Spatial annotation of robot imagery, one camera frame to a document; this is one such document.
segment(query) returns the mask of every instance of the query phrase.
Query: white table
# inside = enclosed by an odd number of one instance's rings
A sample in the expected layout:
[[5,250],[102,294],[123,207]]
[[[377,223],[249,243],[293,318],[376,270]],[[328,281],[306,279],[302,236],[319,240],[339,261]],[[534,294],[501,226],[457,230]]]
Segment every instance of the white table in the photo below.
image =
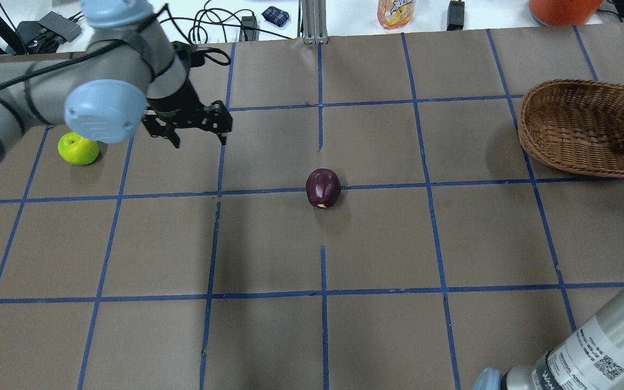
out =
[[[165,2],[149,0],[155,9]],[[50,10],[69,17],[80,10],[78,0],[2,0],[9,16],[15,24],[24,20],[39,20]],[[168,2],[171,11],[176,17],[193,17],[203,7],[203,0],[172,0]],[[327,0],[327,30],[329,36],[334,35],[375,35],[396,32],[441,31],[446,29],[446,11],[449,0],[416,0],[413,20],[397,30],[384,30],[376,19],[376,0]],[[291,22],[282,28],[265,21],[263,10],[270,5],[281,8],[290,14]],[[612,9],[607,3],[605,9]],[[209,8],[225,8],[231,11],[241,8],[250,8],[255,11],[261,29],[295,37],[297,24],[297,0],[213,0]],[[614,15],[599,13],[592,16],[590,24],[618,22]],[[184,32],[191,27],[191,22],[181,21]],[[235,20],[228,23],[237,24]],[[73,42],[60,47],[59,51],[83,51],[92,35],[85,19],[80,22],[83,33]],[[504,29],[510,27],[535,27],[538,25],[528,10],[528,0],[466,0],[466,29]],[[178,32],[166,23],[163,25],[170,40],[183,40]],[[220,27],[206,25],[209,33],[209,42],[225,42]],[[239,28],[226,28],[228,42],[235,41]],[[260,32],[259,40],[281,39],[273,35]]]

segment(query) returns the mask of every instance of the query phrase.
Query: wicker basket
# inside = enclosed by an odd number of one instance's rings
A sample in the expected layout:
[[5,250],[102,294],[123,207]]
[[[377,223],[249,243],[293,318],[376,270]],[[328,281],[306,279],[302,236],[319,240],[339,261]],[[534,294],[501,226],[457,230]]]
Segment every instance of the wicker basket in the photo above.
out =
[[624,178],[624,86],[552,80],[527,92],[519,140],[536,160],[558,170]]

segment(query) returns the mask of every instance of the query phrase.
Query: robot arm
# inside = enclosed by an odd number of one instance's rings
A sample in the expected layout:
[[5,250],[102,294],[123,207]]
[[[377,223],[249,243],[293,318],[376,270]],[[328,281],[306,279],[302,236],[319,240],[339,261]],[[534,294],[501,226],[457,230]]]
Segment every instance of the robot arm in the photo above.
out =
[[44,124],[119,143],[143,121],[175,147],[176,128],[211,131],[225,144],[232,128],[225,105],[204,106],[187,77],[209,49],[173,46],[147,0],[82,2],[82,10],[96,29],[83,57],[0,64],[0,83],[11,81],[0,84],[0,162],[28,128]]

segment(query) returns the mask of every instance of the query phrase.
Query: light blue joint cover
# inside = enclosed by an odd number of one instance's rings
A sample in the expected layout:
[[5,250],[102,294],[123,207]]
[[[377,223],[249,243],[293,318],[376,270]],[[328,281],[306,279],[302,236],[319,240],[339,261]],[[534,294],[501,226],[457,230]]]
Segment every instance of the light blue joint cover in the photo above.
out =
[[81,10],[94,29],[132,24],[153,14],[148,0],[81,0]]
[[120,80],[94,80],[76,87],[64,102],[64,121],[80,136],[107,144],[136,134],[146,109],[146,95]]
[[478,376],[472,390],[499,390],[501,377],[502,375],[499,370],[486,368],[480,376]]

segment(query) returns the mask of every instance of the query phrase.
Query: bottle label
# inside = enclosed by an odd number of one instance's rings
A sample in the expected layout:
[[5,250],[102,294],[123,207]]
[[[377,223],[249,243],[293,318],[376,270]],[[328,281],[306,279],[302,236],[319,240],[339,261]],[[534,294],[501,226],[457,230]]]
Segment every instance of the bottle label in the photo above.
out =
[[413,0],[394,0],[394,7],[392,7],[391,11],[389,11],[389,14],[400,10],[401,7],[404,7],[404,5],[409,5],[411,3],[413,3]]
[[593,316],[548,355],[546,366],[557,387],[542,383],[539,390],[608,390],[624,378],[624,352]]

